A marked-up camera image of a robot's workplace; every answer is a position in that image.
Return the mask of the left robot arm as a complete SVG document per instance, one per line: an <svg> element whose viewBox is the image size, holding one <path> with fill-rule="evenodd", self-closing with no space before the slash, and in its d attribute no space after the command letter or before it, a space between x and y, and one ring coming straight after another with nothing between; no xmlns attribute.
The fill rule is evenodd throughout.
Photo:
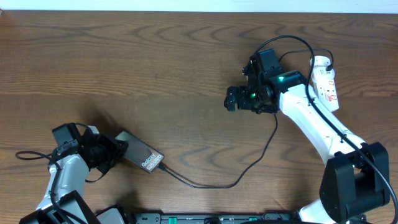
<svg viewBox="0 0 398 224"><path fill-rule="evenodd" d="M90 170L98 169L105 176L125 155L128 144L101 134L94 126L65 123L52 134L57 147L50 154L19 151L20 160L47 159L50 180L42 201L36 210L21 218L21 223L131 223L131 217L119 206L113 205L95 213L83 200Z"/></svg>

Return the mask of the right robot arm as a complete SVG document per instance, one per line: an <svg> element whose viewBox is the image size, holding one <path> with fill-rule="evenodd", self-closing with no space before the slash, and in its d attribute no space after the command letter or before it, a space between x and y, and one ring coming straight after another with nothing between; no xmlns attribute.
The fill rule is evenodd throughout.
<svg viewBox="0 0 398 224"><path fill-rule="evenodd" d="M299 220L340 223L387 205L391 192L385 147L366 143L333 115L339 108L333 60L321 55L310 59L312 84L298 70L286 72L279 62L273 49L252 55L243 68L247 85L228 87L224 107L257 114L281 111L318 151L325 164L320 198L298 211Z"/></svg>

